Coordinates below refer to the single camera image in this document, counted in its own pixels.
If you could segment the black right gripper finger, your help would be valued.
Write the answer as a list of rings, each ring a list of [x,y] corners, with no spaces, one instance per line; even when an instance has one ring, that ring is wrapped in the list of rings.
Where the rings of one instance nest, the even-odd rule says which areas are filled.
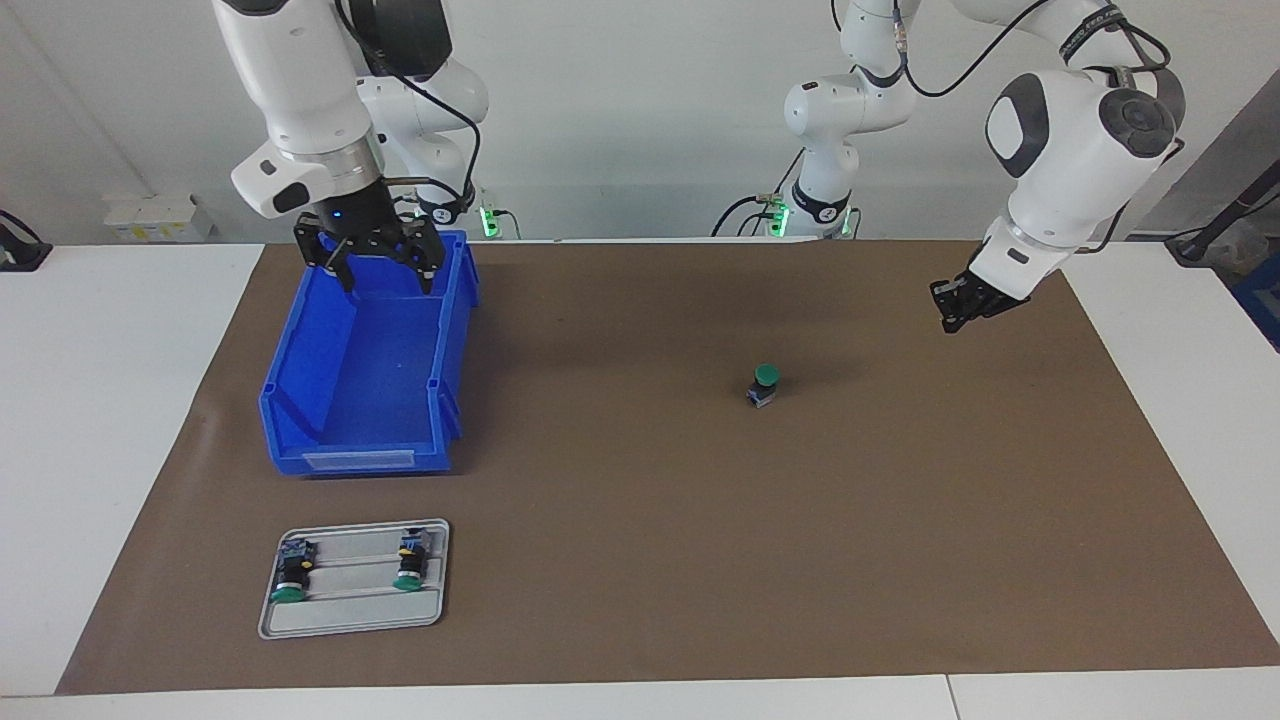
[[[435,274],[445,260],[445,247],[426,217],[399,220],[396,260],[413,273],[421,293],[431,293]]]
[[[344,240],[330,236],[320,220],[296,220],[293,237],[307,268],[335,278],[347,293],[353,290],[355,274],[347,260],[349,245]]]

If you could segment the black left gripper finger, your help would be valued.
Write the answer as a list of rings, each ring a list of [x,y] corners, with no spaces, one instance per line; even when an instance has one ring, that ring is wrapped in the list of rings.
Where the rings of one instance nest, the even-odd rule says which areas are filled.
[[[931,283],[931,297],[940,313],[941,325],[946,334],[956,334],[973,319],[968,278]]]

